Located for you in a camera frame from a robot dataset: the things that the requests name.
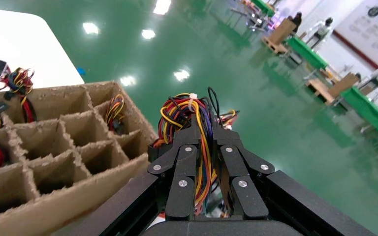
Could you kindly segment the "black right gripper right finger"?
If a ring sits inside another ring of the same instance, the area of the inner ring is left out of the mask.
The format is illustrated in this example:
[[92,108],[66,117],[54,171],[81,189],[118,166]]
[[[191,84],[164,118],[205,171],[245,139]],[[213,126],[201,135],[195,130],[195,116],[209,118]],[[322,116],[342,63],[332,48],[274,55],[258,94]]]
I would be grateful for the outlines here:
[[212,163],[231,215],[243,219],[264,219],[269,215],[255,184],[275,172],[270,162],[247,150],[237,132],[218,125],[213,128]]

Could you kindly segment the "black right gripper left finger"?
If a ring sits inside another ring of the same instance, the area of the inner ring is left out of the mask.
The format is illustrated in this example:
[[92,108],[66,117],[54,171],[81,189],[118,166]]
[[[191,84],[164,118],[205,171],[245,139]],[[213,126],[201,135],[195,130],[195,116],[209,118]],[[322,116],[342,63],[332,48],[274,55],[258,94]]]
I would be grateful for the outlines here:
[[167,196],[166,219],[193,219],[197,161],[200,155],[199,125],[175,132],[171,148],[154,160],[148,173],[158,177],[159,192]]

